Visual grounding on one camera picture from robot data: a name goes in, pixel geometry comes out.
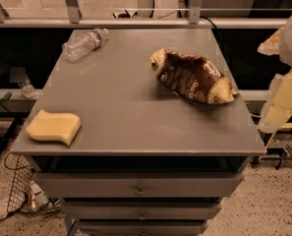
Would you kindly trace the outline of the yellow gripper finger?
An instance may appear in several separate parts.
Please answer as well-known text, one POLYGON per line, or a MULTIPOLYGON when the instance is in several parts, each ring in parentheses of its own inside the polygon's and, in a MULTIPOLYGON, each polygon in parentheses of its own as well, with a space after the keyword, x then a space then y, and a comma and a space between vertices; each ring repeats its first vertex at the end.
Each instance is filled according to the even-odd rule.
POLYGON ((276 74, 272 79, 267 99, 263 105, 258 129, 274 133, 292 117, 292 69, 284 76, 276 74))
POLYGON ((278 55, 279 54, 279 42, 282 36, 284 28, 278 29, 271 37, 260 44, 258 52, 263 55, 278 55))

